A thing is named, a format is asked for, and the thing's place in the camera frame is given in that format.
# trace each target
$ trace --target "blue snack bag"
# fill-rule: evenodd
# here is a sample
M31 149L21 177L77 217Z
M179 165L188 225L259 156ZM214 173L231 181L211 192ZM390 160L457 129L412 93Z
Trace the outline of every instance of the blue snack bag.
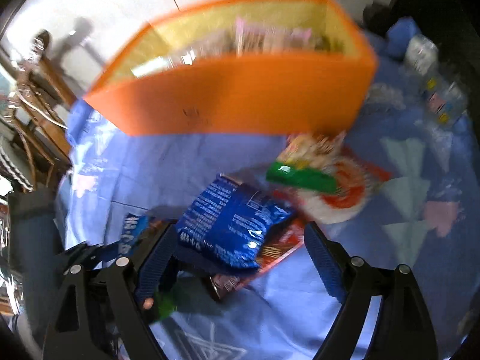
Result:
M130 256L138 236L150 226L152 216L127 214L123 220L123 229L118 243L118 257Z
M294 211L258 189L220 175L177 222L178 243L239 269L255 261L268 230Z

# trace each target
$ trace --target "orange box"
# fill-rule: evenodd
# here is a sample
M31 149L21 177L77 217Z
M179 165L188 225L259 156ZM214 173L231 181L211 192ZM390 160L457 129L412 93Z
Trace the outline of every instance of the orange box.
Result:
M136 79L131 69L208 33L252 23L312 28L343 52L225 55ZM85 100L129 135L337 134L354 123L377 66L333 0L216 0L147 24Z

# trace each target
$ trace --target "silver screw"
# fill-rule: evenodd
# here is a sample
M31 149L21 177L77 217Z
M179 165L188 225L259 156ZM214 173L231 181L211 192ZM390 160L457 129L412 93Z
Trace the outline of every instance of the silver screw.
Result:
M81 270L82 270L82 267L78 264L75 264L70 268L70 273L75 275L79 273Z
M117 264L117 266L126 266L129 261L130 260L127 257L120 257L115 263Z
M408 275L410 273L410 267L405 264L400 264L398 266L398 270L400 271L400 273L403 273L404 275Z
M352 257L350 262L352 263L353 266L363 266L363 263L364 263L363 258L360 258L360 257Z

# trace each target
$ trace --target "bed sheet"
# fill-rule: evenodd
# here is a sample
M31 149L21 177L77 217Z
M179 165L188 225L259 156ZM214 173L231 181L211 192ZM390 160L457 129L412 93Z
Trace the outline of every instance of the bed sheet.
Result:
M381 39L370 41L380 55L375 83L395 89L396 100L364 105L346 144L393 177L358 216L322 229L372 266L412 266L445 358L478 310L479 150L467 116L451 132L434 128L410 77L381 56ZM70 127L66 247L118 240L128 212L154 209L178 218L219 172L268 188L265 170L286 141L227 134L132 138L82 102ZM178 310L151 327L169 359L311 359L340 307L305 248L222 304L188 275L174 291ZM379 304L377 298L370 304L355 359L365 355Z

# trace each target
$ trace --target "blue gripper pad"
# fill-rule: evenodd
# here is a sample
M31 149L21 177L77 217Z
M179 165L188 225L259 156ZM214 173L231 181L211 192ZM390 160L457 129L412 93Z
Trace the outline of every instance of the blue gripper pad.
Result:
M174 226L169 226L138 272L135 290L135 298L138 302L143 302L145 299L153 297L160 278L176 247L177 232Z
M343 283L343 271L329 249L329 244L335 243L329 241L315 223L306 225L304 239L307 251L328 295L337 298L343 304L347 297L347 290Z

